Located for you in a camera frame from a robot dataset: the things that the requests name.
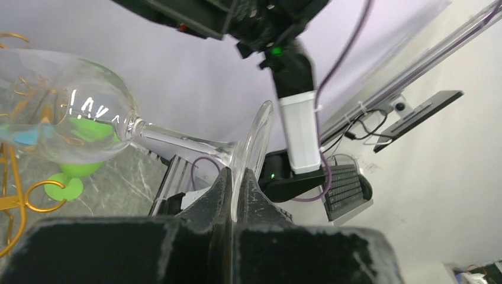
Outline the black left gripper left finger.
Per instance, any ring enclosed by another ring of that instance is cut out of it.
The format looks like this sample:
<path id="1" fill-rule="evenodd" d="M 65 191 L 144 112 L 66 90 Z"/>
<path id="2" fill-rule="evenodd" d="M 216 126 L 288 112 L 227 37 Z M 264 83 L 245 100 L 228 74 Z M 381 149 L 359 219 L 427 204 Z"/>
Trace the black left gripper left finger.
<path id="1" fill-rule="evenodd" d="M 14 250 L 2 283 L 230 283 L 232 173 L 176 216 L 47 218 Z"/>

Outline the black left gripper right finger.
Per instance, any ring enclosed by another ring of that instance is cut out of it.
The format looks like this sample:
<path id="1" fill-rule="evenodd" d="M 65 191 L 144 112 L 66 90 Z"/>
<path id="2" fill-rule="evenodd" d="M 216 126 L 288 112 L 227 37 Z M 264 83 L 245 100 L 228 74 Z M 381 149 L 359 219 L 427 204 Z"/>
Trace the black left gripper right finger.
<path id="1" fill-rule="evenodd" d="M 380 231 L 293 224 L 243 176 L 234 225 L 236 283 L 403 283 L 397 256 Z"/>

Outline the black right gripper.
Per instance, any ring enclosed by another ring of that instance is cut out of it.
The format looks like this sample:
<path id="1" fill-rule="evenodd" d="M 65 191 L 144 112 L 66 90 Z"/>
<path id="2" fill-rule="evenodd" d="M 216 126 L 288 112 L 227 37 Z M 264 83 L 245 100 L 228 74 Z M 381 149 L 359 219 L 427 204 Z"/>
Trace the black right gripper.
<path id="1" fill-rule="evenodd" d="M 262 1 L 115 1 L 150 22 L 201 38 L 274 40 L 275 29 Z"/>

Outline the green wine glass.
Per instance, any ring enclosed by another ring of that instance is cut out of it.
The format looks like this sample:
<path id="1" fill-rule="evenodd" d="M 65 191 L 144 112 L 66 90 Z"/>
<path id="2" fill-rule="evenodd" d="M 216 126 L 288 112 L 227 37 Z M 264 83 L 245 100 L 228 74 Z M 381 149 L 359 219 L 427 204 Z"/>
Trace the green wine glass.
<path id="1" fill-rule="evenodd" d="M 76 135 L 88 138 L 91 142 L 103 140 L 112 134 L 116 138 L 111 125 L 77 118 L 71 118 L 70 121 L 76 126 Z M 51 175 L 48 180 L 60 182 L 65 187 L 62 189 L 57 185 L 46 184 L 44 185 L 45 193 L 56 201 L 72 201 L 78 198 L 83 192 L 84 185 L 81 178 L 95 173 L 103 164 L 104 162 L 93 164 L 59 164 L 61 172 Z"/>

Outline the clear wine glass front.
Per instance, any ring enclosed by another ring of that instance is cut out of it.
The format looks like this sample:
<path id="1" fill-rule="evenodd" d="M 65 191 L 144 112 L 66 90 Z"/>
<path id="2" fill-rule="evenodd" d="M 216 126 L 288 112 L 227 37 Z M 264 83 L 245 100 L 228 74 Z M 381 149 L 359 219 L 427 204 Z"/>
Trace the clear wine glass front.
<path id="1" fill-rule="evenodd" d="M 114 135 L 89 141 L 76 135 L 71 118 L 112 126 Z M 231 218 L 237 220 L 242 179 L 261 171 L 271 134 L 273 105 L 259 108 L 246 138 L 217 142 L 169 130 L 144 120 L 124 81 L 109 68 L 69 53 L 1 50 L 1 141 L 56 163 L 103 162 L 133 140 L 150 139 L 207 155 L 232 173 Z M 35 146 L 14 142 L 14 134 L 36 130 Z"/>

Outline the blue wine glass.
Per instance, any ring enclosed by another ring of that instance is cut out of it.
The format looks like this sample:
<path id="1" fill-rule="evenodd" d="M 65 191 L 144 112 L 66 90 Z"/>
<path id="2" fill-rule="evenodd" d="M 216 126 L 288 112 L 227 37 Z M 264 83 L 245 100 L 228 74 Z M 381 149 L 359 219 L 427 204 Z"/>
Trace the blue wine glass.
<path id="1" fill-rule="evenodd" d="M 38 136 L 36 130 L 18 132 L 14 134 L 14 142 L 23 147 L 35 146 L 38 142 Z"/>

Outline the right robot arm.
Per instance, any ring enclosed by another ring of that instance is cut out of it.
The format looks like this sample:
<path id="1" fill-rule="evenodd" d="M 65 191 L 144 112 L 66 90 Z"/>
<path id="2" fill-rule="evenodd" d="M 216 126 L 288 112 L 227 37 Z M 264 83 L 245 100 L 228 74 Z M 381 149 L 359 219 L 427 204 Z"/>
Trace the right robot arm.
<path id="1" fill-rule="evenodd" d="M 275 206 L 306 190 L 298 177 L 331 182 L 322 155 L 309 57 L 297 41 L 326 1 L 121 1 L 129 11 L 201 38 L 237 39 L 242 57 L 262 52 L 281 107 L 293 176 L 240 182 L 238 220 L 222 224 L 222 192 L 213 186 L 177 217 L 134 222 L 120 230 L 146 238 L 122 248 L 101 277 L 110 283 L 403 283 L 386 238 L 367 228 L 300 227 Z"/>

